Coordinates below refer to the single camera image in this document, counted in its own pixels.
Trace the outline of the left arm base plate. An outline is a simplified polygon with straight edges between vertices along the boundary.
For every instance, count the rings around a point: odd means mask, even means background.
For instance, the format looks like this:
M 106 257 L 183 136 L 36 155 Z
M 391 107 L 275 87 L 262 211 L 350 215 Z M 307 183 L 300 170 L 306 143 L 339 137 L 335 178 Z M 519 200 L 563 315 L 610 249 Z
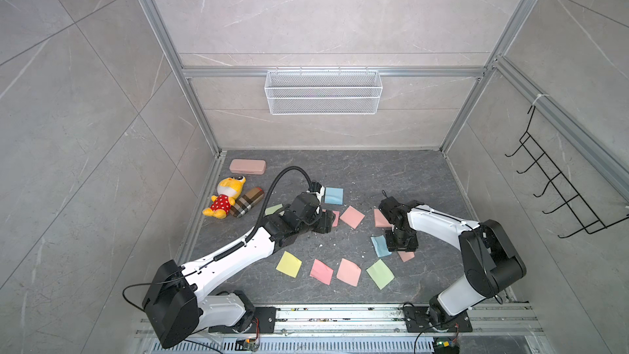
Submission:
M 257 307 L 254 311 L 247 311 L 231 329 L 238 333 L 254 334 L 259 331 L 262 334 L 273 334 L 277 311 L 273 306 Z

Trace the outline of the torn salmon page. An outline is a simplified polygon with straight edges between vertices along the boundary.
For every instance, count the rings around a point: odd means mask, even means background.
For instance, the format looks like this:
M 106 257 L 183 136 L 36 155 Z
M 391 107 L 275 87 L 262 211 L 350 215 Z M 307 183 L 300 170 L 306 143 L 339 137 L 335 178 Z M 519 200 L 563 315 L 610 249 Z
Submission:
M 337 279 L 347 285 L 357 287 L 361 272 L 362 269 L 357 264 L 343 258 L 337 270 Z

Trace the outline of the torn hot pink page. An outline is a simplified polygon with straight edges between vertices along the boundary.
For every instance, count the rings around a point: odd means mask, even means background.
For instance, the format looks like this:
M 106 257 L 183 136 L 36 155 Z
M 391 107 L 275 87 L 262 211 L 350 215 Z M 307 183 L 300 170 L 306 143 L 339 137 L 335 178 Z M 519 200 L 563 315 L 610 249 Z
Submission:
M 314 260 L 310 272 L 310 277 L 318 280 L 324 285 L 330 285 L 333 275 L 334 270 L 331 267 L 327 266 L 326 264 L 324 264 L 324 262 L 321 262 L 318 259 Z

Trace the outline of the blue memo pad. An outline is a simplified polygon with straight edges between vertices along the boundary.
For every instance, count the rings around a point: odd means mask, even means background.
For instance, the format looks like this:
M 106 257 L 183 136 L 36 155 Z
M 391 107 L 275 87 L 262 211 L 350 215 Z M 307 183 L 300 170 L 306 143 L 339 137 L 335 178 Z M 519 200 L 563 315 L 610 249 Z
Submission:
M 343 205 L 344 191 L 342 188 L 327 187 L 324 193 L 324 202 L 332 205 Z

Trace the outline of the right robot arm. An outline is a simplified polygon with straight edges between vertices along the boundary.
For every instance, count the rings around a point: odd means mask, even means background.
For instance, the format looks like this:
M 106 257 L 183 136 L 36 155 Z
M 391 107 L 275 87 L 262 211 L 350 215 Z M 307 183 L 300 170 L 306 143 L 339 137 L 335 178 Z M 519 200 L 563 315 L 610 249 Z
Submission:
M 466 221 L 416 201 L 404 204 L 388 196 L 378 209 L 391 225 L 385 234 L 389 251 L 417 251 L 417 234 L 422 232 L 460 252 L 463 276 L 429 302 L 427 315 L 434 329 L 449 329 L 469 308 L 496 297 L 527 274 L 524 261 L 497 221 Z

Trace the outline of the torn blue page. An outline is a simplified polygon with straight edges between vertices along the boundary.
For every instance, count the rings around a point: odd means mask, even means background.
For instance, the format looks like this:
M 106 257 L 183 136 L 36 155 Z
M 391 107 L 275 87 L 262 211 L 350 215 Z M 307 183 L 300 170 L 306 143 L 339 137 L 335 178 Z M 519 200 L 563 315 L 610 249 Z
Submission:
M 388 250 L 387 241 L 384 235 L 373 236 L 371 241 L 377 257 L 382 258 L 391 256 L 391 251 Z

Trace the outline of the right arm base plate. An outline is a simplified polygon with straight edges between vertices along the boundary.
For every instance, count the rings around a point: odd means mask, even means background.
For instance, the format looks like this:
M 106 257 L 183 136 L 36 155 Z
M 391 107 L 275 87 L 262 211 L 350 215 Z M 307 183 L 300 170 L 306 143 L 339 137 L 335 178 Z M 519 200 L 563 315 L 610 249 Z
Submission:
M 411 306 L 401 308 L 403 321 L 409 333 L 471 333 L 473 327 L 466 311 L 457 316 L 449 316 L 430 306 Z

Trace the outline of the green memo pad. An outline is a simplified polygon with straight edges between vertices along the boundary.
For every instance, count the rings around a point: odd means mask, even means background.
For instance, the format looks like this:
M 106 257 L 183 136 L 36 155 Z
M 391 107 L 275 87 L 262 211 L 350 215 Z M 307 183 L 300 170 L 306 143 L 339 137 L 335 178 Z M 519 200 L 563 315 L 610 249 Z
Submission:
M 265 215 L 266 216 L 271 216 L 271 215 L 273 215 L 275 213 L 278 213 L 278 214 L 282 215 L 283 214 L 283 208 L 284 208 L 283 204 L 278 204 L 278 205 L 274 205 L 274 206 L 268 206 L 265 209 Z

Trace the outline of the torn yellow page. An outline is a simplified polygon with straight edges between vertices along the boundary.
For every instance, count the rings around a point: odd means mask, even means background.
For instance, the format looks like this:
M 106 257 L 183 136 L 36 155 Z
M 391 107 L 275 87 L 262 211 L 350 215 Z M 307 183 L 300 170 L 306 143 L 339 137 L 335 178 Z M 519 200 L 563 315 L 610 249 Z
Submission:
M 299 270 L 301 269 L 302 261 L 295 257 L 290 252 L 284 252 L 278 265 L 276 266 L 276 270 L 290 276 L 292 278 L 296 278 Z

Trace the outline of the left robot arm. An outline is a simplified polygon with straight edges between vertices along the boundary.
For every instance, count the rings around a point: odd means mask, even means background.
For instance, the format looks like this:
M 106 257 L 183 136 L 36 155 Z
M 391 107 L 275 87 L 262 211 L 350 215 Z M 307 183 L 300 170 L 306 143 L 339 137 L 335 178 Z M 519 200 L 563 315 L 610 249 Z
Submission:
M 250 328 L 256 309 L 244 292 L 213 292 L 241 270 L 293 244 L 301 234 L 331 231 L 335 216 L 322 208 L 327 188 L 313 180 L 307 184 L 308 189 L 288 206 L 271 215 L 260 213 L 253 228 L 231 244 L 183 265 L 169 260 L 157 269 L 138 308 L 163 348 L 204 329 L 224 327 L 242 333 Z

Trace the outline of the salmon pink memo pad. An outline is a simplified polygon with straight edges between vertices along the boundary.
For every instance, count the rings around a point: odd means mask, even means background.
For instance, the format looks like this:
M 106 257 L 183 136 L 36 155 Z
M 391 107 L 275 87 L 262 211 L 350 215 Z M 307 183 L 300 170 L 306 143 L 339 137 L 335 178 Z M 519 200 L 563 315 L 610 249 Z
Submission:
M 392 225 L 388 222 L 388 220 L 386 219 L 386 217 L 380 210 L 374 209 L 373 215 L 374 215 L 374 225 L 376 228 L 392 229 Z

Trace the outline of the torn light pink page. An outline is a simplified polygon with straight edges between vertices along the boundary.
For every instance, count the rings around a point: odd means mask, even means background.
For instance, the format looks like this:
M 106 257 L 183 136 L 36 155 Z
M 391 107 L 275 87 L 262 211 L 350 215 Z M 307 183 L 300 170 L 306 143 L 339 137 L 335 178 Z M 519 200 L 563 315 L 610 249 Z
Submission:
M 398 252 L 398 255 L 403 262 L 408 262 L 409 260 L 414 258 L 415 253 L 414 252 Z

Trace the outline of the torn green page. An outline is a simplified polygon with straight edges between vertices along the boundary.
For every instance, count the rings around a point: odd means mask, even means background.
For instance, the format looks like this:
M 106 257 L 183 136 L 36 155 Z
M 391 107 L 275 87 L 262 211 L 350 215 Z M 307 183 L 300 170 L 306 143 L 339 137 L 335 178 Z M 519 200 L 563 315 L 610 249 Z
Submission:
M 393 275 L 383 260 L 378 260 L 366 271 L 380 290 L 385 288 L 395 279 L 395 275 Z

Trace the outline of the hot pink memo pad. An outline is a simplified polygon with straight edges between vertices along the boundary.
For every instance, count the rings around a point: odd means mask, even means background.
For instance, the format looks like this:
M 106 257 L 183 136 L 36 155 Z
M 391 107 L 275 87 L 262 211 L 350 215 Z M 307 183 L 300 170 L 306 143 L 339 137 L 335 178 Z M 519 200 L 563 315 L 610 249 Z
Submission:
M 338 222 L 339 222 L 339 217 L 340 217 L 340 212 L 339 211 L 332 211 L 334 214 L 334 222 L 332 227 L 337 227 L 338 226 Z

